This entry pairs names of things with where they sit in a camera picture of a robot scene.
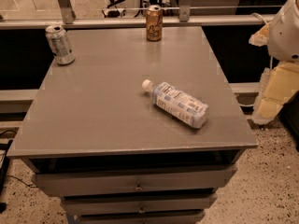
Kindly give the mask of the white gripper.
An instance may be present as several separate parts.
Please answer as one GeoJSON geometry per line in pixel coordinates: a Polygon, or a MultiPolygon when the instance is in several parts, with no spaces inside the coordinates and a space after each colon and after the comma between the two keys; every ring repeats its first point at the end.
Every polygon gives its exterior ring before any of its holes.
{"type": "Polygon", "coordinates": [[[249,43],[265,46],[279,61],[274,69],[265,68],[260,79],[251,119],[256,124],[272,121],[282,107],[299,92],[299,0],[288,0],[274,19],[253,34],[249,43]]]}

